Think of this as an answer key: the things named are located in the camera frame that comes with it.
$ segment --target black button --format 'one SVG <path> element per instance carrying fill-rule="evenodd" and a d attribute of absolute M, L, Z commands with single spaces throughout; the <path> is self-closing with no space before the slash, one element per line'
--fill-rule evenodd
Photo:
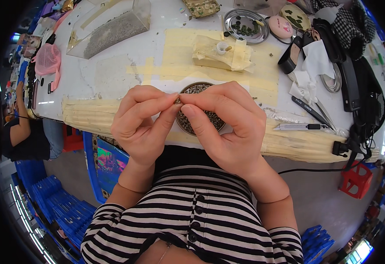
<path fill-rule="evenodd" d="M 188 239 L 191 241 L 191 242 L 195 242 L 197 241 L 197 236 L 195 234 L 190 234 L 188 235 Z"/>
<path fill-rule="evenodd" d="M 197 214 L 201 214 L 201 213 L 203 212 L 203 209 L 202 209 L 201 207 L 199 207 L 199 206 L 196 206 L 196 207 L 195 207 L 195 212 L 196 212 Z"/>
<path fill-rule="evenodd" d="M 204 202 L 204 196 L 202 196 L 202 195 L 199 195 L 199 196 L 197 196 L 197 201 L 199 201 L 199 202 Z"/>
<path fill-rule="evenodd" d="M 191 227 L 192 227 L 192 228 L 199 228 L 199 227 L 200 227 L 200 223 L 199 223 L 199 222 L 193 222 L 193 223 L 191 224 Z"/>

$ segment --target pink mesh basket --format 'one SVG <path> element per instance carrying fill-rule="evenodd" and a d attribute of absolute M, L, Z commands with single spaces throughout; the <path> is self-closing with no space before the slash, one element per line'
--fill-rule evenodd
<path fill-rule="evenodd" d="M 61 63 L 61 54 L 56 45 L 44 44 L 37 52 L 37 55 L 31 59 L 35 62 L 35 72 L 44 76 L 50 73 L 56 73 L 54 82 L 51 82 L 50 91 L 53 92 L 59 84 L 59 68 Z"/>

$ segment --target fingernail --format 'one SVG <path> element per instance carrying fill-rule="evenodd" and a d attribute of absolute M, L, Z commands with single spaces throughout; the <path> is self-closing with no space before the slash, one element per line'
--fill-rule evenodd
<path fill-rule="evenodd" d="M 183 107 L 181 107 L 181 111 L 182 111 L 182 113 L 185 114 L 185 116 L 187 118 L 193 118 L 195 116 L 194 109 L 191 106 L 187 105 L 187 104 L 184 105 Z"/>
<path fill-rule="evenodd" d="M 178 94 L 178 92 L 166 93 L 165 96 L 166 97 L 172 97 L 172 96 L 177 95 L 177 94 Z"/>

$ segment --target hand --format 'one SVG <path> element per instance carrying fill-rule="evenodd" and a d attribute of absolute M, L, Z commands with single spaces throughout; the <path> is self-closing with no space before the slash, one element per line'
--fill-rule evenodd
<path fill-rule="evenodd" d="M 182 112 L 209 157 L 242 178 L 259 167 L 266 114 L 237 82 L 213 85 L 198 94 L 180 94 Z M 219 135 L 203 110 L 215 112 L 233 128 Z"/>
<path fill-rule="evenodd" d="M 20 81 L 18 83 L 18 86 L 16 86 L 16 97 L 20 97 L 22 98 L 23 97 L 23 91 L 24 91 L 24 83 L 22 81 Z"/>
<path fill-rule="evenodd" d="M 175 116 L 182 104 L 178 93 L 167 94 L 150 85 L 137 85 L 122 99 L 111 133 L 130 155 L 130 162 L 148 168 L 162 154 Z M 160 113 L 156 121 L 152 116 Z"/>

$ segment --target necklace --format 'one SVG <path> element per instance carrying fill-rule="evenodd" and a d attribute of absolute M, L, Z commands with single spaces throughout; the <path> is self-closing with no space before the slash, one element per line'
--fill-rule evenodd
<path fill-rule="evenodd" d="M 163 253 L 162 257 L 160 258 L 160 260 L 158 261 L 157 264 L 160 264 L 160 262 L 162 261 L 163 257 L 165 256 L 166 252 L 169 250 L 170 246 L 172 245 L 172 243 L 169 243 L 169 242 L 166 242 L 166 246 L 168 247 L 165 252 Z"/>

